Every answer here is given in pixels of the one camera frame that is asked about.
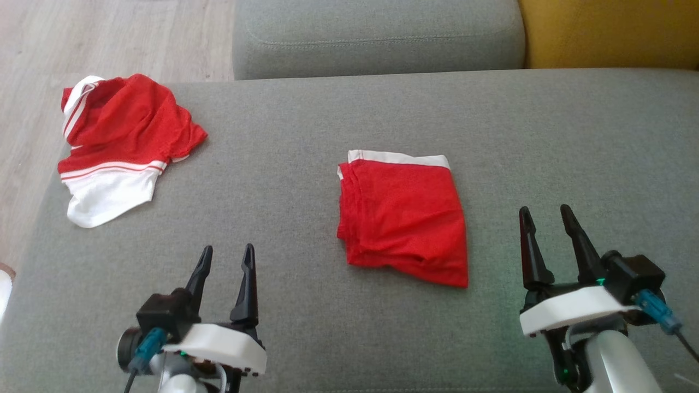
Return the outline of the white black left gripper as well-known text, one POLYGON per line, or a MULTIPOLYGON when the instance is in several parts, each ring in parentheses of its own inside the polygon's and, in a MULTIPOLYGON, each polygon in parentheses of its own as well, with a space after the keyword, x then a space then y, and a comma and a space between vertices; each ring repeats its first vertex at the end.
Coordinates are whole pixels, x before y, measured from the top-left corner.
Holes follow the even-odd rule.
MULTIPOLYGON (((199 310, 210 273, 212 245, 203 248, 185 291, 189 306, 199 310)), ((243 279, 230 312, 234 329, 255 329, 259 324, 256 256, 246 245, 241 263, 243 279)), ((250 335, 217 324, 195 324, 179 343, 162 351, 162 393, 238 393, 244 377, 262 376, 268 356, 250 335)))

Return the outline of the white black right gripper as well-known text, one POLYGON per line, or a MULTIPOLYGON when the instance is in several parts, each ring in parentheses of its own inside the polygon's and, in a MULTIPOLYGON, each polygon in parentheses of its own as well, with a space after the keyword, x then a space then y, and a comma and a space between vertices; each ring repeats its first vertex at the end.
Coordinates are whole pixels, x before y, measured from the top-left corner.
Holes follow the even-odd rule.
MULTIPOLYGON (((605 278, 601 257, 567 204, 562 223, 573 245, 580 284, 605 278)), ((535 238, 527 206, 519 210, 522 279, 527 290, 554 284, 535 238)), ((643 358, 627 337, 622 306, 603 286, 582 288, 544 300, 519 316, 524 336, 544 336, 559 385, 570 391, 642 391, 643 358)))

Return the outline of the red shorts with white trim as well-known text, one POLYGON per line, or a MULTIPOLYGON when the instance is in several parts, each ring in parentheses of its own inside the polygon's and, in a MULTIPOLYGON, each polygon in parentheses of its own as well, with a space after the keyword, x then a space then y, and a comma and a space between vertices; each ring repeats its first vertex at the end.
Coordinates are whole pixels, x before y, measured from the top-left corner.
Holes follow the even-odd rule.
POLYGON ((350 150, 337 175, 349 265, 469 286, 464 208, 445 155, 350 150))

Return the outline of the red white basketball jersey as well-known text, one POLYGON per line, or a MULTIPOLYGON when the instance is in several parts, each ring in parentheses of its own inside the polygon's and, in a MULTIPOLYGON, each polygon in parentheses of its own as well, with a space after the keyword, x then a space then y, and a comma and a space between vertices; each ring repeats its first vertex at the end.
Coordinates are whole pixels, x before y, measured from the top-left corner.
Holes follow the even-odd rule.
POLYGON ((59 161, 70 196, 67 217, 90 229, 152 201, 171 164, 187 159, 208 134, 173 92, 147 75, 82 78, 62 92, 59 161))

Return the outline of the grey sofa seat cushion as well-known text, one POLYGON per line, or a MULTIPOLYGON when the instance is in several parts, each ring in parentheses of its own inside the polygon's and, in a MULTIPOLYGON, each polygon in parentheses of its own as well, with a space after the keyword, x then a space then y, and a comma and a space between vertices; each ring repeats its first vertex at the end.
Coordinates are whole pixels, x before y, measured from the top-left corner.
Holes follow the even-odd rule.
POLYGON ((0 393, 122 393, 115 350, 153 293, 213 246, 200 315, 229 319, 256 249, 265 375, 241 393, 559 393, 522 336, 518 211, 558 283, 577 278, 559 207, 597 251, 644 254, 699 349, 699 72, 480 70, 173 85, 208 141, 154 201, 94 229, 45 194, 0 326, 0 393), (348 150, 447 157, 467 289, 346 262, 336 167, 348 150))

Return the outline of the yellow sofa cushion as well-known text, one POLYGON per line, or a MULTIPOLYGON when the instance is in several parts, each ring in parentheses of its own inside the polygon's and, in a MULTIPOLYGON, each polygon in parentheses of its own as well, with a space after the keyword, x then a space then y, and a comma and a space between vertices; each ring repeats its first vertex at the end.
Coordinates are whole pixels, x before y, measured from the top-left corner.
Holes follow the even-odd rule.
POLYGON ((699 0, 518 0, 529 69, 699 70, 699 0))

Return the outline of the grey sofa back cushion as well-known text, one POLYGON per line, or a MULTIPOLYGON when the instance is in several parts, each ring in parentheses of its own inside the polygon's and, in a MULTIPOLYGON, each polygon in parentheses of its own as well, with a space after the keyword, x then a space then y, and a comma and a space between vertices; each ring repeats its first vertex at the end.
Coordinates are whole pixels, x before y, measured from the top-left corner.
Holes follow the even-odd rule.
POLYGON ((517 0, 237 0, 237 80, 521 69, 517 0))

